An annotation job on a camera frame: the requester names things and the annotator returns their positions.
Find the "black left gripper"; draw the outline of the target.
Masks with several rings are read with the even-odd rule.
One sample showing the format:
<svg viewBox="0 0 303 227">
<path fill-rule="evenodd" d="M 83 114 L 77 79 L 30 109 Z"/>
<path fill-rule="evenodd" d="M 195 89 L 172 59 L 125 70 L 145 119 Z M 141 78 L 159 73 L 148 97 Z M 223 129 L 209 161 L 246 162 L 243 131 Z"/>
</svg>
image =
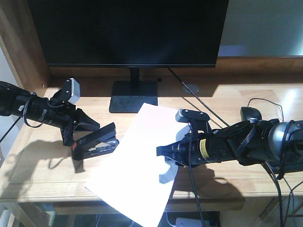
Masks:
<svg viewBox="0 0 303 227">
<path fill-rule="evenodd" d="M 66 104 L 58 108 L 50 108 L 46 115 L 46 124 L 60 129 L 64 146 L 71 147 L 74 143 L 74 131 L 97 131 L 99 123 L 87 116 L 75 105 Z"/>
</svg>

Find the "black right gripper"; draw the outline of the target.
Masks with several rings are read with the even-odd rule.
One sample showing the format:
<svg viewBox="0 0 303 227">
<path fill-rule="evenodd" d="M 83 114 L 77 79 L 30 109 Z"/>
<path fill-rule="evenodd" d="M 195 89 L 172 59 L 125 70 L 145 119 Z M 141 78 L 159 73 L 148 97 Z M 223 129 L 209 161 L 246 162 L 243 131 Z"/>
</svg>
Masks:
<svg viewBox="0 0 303 227">
<path fill-rule="evenodd" d="M 167 164 L 176 166 L 197 167 L 207 163 L 221 163 L 235 160 L 236 157 L 221 135 L 224 129 L 210 129 L 209 132 L 198 132 L 196 121 L 189 123 L 191 132 L 184 138 L 166 146 L 156 148 L 157 156 L 165 156 Z M 171 157 L 179 157 L 178 162 Z"/>
</svg>

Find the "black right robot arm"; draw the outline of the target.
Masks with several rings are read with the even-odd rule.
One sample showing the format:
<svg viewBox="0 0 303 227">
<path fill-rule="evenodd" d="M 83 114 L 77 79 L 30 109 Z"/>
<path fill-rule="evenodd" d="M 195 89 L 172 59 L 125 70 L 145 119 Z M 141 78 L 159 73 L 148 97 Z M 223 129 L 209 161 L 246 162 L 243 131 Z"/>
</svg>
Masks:
<svg viewBox="0 0 303 227">
<path fill-rule="evenodd" d="M 187 167 L 231 160 L 242 166 L 268 162 L 281 179 L 285 173 L 303 169 L 303 122 L 242 121 L 207 133 L 193 130 L 180 141 L 157 147 L 156 152 Z"/>
</svg>

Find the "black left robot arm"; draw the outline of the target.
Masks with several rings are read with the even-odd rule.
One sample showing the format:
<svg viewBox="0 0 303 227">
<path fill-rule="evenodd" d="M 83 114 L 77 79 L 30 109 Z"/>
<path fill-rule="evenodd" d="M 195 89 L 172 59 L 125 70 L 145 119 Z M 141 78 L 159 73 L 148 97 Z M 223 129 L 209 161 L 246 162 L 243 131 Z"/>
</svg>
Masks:
<svg viewBox="0 0 303 227">
<path fill-rule="evenodd" d="M 51 125 L 60 129 L 63 145 L 71 146 L 76 131 L 97 131 L 99 123 L 88 117 L 75 103 L 80 98 L 80 85 L 74 79 L 65 81 L 63 87 L 50 99 L 39 97 L 8 82 L 0 82 L 0 114 L 15 115 L 24 119 Z"/>
</svg>

